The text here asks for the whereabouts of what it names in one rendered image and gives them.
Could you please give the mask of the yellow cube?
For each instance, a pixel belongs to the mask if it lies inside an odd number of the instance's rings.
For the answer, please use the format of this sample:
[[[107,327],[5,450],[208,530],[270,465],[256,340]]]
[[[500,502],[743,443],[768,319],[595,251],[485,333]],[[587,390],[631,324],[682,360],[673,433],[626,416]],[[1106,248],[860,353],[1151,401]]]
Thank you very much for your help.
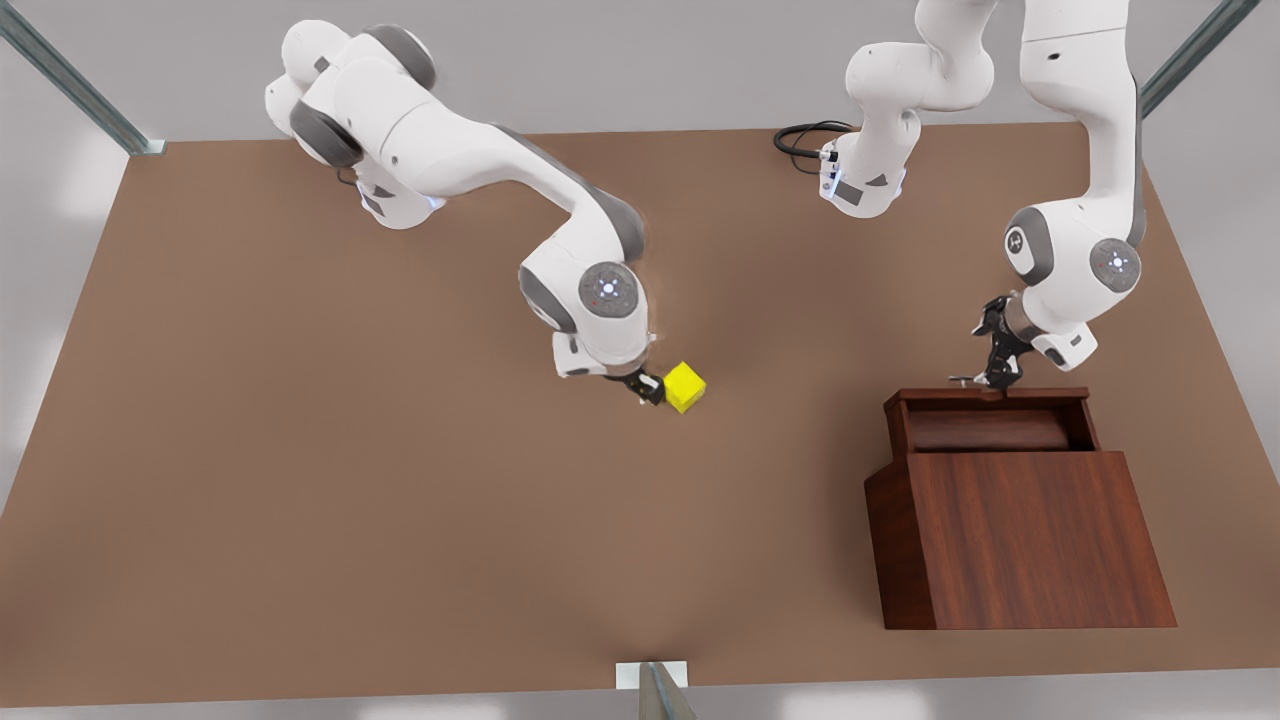
[[[687,363],[680,363],[663,378],[664,401],[685,414],[707,392],[707,382]]]

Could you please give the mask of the brown wooden drawer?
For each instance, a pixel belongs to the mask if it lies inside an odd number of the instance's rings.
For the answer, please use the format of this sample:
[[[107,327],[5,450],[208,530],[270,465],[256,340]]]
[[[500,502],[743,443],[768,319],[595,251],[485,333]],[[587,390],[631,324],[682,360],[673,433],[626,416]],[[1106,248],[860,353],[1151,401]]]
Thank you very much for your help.
[[[1087,388],[900,389],[883,404],[893,455],[1100,451]]]

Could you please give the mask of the brown wooden cabinet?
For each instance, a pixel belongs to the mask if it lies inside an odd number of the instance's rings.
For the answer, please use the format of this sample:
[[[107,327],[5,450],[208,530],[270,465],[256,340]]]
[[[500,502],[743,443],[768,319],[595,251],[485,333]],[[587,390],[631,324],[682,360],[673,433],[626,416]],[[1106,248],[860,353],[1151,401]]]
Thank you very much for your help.
[[[1124,454],[906,454],[864,489],[888,629],[1178,623]]]

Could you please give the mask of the silver frame post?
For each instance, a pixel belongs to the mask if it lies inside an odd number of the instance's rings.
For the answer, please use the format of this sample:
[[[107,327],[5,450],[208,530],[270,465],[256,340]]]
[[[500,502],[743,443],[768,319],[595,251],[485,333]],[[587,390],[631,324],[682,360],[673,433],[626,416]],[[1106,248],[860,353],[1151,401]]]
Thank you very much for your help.
[[[616,664],[614,688],[637,691],[637,720],[699,720],[684,693],[689,688],[684,660]]]
[[[1140,86],[1140,119],[1144,120],[1149,117],[1262,1],[1220,0],[1213,10]]]
[[[166,142],[150,138],[74,68],[10,0],[0,0],[0,37],[131,156],[160,156]]]

